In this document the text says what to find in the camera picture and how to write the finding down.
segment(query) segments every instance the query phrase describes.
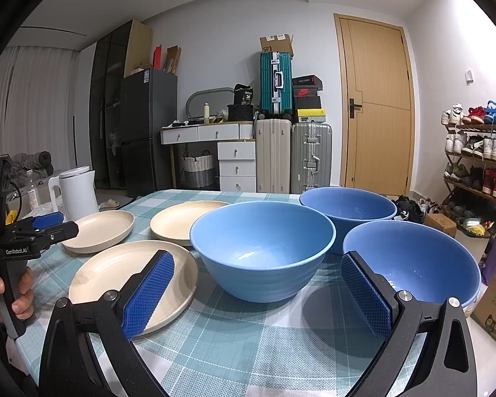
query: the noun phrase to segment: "wall switch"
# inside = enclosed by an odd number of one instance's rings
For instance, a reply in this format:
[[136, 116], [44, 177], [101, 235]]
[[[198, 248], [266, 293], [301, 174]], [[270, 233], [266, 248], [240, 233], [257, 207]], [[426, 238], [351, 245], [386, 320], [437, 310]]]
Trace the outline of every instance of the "wall switch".
[[474, 83], [474, 76], [472, 75], [472, 70], [467, 70], [465, 72], [465, 80], [467, 81], [467, 85]]

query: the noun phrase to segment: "beige plate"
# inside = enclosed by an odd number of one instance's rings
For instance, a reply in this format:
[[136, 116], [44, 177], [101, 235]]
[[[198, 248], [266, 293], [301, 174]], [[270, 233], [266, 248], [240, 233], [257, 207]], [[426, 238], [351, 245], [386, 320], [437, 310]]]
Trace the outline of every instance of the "beige plate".
[[94, 253], [110, 248], [128, 236], [134, 215], [125, 210], [106, 210], [75, 221], [79, 234], [62, 242], [70, 252]]
[[160, 240], [141, 240], [113, 246], [90, 258], [77, 271], [70, 284], [72, 303], [98, 300], [109, 289], [120, 290], [128, 278], [142, 271], [159, 250], [164, 249], [175, 260], [175, 274], [160, 298], [143, 331], [150, 333], [169, 324], [191, 303], [197, 288], [197, 262], [187, 249]]
[[151, 220], [151, 230], [161, 240], [191, 246], [189, 230], [194, 221], [210, 210], [229, 203], [223, 201], [188, 201], [158, 212]]

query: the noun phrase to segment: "screw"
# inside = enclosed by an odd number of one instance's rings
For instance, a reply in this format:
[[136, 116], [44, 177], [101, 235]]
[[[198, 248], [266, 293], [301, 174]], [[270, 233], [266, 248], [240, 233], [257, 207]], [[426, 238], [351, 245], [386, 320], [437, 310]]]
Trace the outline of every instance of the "screw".
[[455, 297], [450, 297], [448, 299], [448, 303], [450, 304], [450, 306], [452, 307], [459, 307], [459, 300]]
[[68, 299], [66, 297], [61, 297], [57, 300], [55, 306], [57, 307], [65, 307], [68, 304]]
[[112, 300], [114, 300], [115, 298], [117, 297], [117, 291], [115, 289], [110, 289], [108, 291], [106, 291], [106, 293], [103, 294], [103, 298], [107, 301], [107, 302], [111, 302]]
[[404, 300], [405, 302], [409, 302], [413, 298], [410, 291], [406, 291], [405, 289], [399, 291], [399, 297], [401, 300]]

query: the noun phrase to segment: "refrigerator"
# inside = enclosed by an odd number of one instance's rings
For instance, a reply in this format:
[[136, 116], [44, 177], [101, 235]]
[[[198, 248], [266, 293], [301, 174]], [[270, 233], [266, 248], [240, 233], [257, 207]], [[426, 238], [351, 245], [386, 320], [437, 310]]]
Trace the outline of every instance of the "refrigerator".
[[121, 84], [120, 136], [127, 195], [172, 188], [169, 146], [160, 128], [177, 118], [178, 78], [156, 68], [131, 74]]

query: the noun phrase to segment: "light blue bowl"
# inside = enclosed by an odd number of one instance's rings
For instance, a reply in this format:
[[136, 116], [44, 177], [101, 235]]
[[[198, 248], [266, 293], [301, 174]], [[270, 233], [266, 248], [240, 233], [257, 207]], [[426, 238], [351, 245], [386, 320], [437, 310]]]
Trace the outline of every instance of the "light blue bowl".
[[477, 297], [481, 274], [458, 241], [441, 231], [404, 221], [376, 221], [347, 234], [344, 251], [356, 251], [395, 290], [406, 289], [424, 302], [456, 297], [463, 307]]
[[397, 206], [386, 197], [344, 187], [323, 187], [305, 191], [299, 202], [327, 215], [336, 227], [336, 240], [329, 249], [343, 255], [344, 237], [357, 225], [369, 221], [390, 220], [397, 213]]
[[325, 215], [283, 201], [219, 207], [189, 232], [217, 283], [235, 297], [259, 303], [289, 298], [307, 285], [335, 237]]

